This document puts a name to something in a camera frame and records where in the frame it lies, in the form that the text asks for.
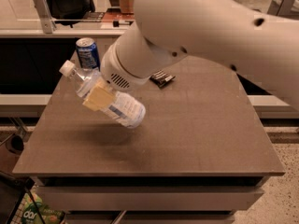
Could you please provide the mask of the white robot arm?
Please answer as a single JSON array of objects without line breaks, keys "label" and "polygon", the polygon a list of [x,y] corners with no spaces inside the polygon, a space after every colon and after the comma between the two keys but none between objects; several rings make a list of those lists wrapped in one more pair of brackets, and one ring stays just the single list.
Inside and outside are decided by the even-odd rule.
[{"label": "white robot arm", "polygon": [[135,90],[153,73],[195,56],[299,108],[299,21],[234,0],[134,0],[134,15],[100,64],[115,90]]}]

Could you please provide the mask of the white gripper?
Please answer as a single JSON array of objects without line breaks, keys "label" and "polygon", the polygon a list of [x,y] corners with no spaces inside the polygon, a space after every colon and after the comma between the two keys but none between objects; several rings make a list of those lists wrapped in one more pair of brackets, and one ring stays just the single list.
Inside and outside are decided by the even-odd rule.
[{"label": "white gripper", "polygon": [[186,56],[182,51],[152,44],[134,22],[103,56],[100,72],[104,80],[96,82],[83,104],[92,111],[105,108],[115,100],[116,92],[113,89],[135,90],[144,85],[154,73]]}]

